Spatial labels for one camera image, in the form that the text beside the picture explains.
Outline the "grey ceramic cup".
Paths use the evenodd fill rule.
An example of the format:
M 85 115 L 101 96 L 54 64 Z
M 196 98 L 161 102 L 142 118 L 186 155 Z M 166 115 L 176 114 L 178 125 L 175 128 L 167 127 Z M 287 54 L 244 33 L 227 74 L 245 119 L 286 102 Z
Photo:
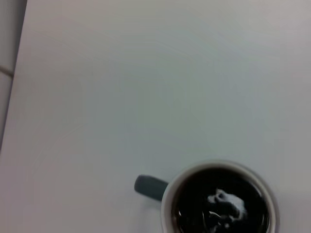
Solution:
M 192 175 L 212 169 L 224 168 L 237 172 L 252 182 L 260 191 L 269 212 L 269 228 L 267 233 L 278 233 L 279 214 L 274 195 L 267 183 L 252 170 L 232 161 L 209 160 L 192 165 L 181 171 L 170 182 L 165 182 L 149 175 L 139 175 L 135 181 L 134 189 L 137 193 L 161 202 L 161 225 L 163 233 L 178 233 L 172 218 L 175 198 L 181 186 Z

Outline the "dark coffee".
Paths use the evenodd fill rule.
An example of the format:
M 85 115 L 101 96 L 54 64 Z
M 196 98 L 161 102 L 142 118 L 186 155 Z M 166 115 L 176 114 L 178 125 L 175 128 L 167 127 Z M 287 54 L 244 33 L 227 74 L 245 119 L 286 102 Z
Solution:
M 241 174 L 212 168 L 186 180 L 172 210 L 178 233 L 267 233 L 262 194 Z

